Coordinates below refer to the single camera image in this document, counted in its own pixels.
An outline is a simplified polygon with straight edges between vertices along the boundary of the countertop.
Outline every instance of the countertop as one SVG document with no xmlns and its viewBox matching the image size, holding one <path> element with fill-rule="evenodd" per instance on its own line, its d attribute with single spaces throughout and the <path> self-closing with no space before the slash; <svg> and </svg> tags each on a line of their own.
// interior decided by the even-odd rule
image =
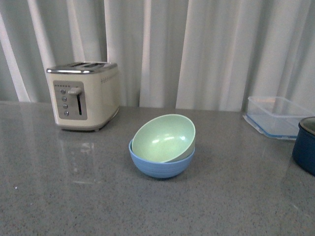
<svg viewBox="0 0 315 236">
<path fill-rule="evenodd" d="M 128 143 L 177 113 L 196 127 L 188 168 L 160 180 Z M 70 132 L 51 104 L 0 102 L 0 235 L 314 236 L 315 177 L 294 141 L 259 134 L 242 113 L 121 107 L 98 132 Z"/>
</svg>

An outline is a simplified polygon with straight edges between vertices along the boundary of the bowl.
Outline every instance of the bowl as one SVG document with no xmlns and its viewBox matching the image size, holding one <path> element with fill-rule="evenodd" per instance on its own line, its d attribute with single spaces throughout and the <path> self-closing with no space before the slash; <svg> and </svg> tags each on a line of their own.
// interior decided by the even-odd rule
<svg viewBox="0 0 315 236">
<path fill-rule="evenodd" d="M 315 176 L 315 117 L 308 117 L 299 122 L 292 157 L 304 170 Z"/>
<path fill-rule="evenodd" d="M 131 148 L 132 143 L 133 141 L 131 140 L 129 143 L 129 151 L 133 163 L 142 173 L 154 178 L 171 178 L 179 175 L 188 167 L 195 153 L 195 149 L 193 149 L 190 155 L 180 161 L 153 162 L 135 155 Z"/>
<path fill-rule="evenodd" d="M 194 150 L 195 135 L 195 126 L 186 116 L 163 115 L 150 120 L 137 131 L 132 151 L 148 161 L 179 161 Z"/>
</svg>

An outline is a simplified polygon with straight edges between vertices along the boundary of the cream toaster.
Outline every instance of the cream toaster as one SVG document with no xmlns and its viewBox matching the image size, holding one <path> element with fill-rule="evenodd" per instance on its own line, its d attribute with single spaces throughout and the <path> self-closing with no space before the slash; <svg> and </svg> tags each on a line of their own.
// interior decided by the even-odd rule
<svg viewBox="0 0 315 236">
<path fill-rule="evenodd" d="M 117 114 L 116 63 L 76 62 L 46 72 L 55 122 L 62 129 L 97 131 Z"/>
</svg>

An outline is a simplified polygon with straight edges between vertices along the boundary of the plastic container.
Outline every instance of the plastic container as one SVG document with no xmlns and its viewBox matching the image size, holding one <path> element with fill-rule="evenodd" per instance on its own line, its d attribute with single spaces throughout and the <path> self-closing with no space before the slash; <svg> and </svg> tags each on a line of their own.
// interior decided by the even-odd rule
<svg viewBox="0 0 315 236">
<path fill-rule="evenodd" d="M 283 97 L 249 97 L 248 100 L 245 120 L 270 138 L 295 140 L 300 120 L 314 116 Z"/>
</svg>

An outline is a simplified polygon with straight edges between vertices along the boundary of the blue pot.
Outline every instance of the blue pot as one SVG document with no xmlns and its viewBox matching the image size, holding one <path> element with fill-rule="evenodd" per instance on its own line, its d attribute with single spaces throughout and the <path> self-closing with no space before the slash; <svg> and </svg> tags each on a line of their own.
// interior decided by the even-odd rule
<svg viewBox="0 0 315 236">
<path fill-rule="evenodd" d="M 315 117 L 301 120 L 299 128 L 292 156 L 300 167 L 315 176 Z"/>
</svg>

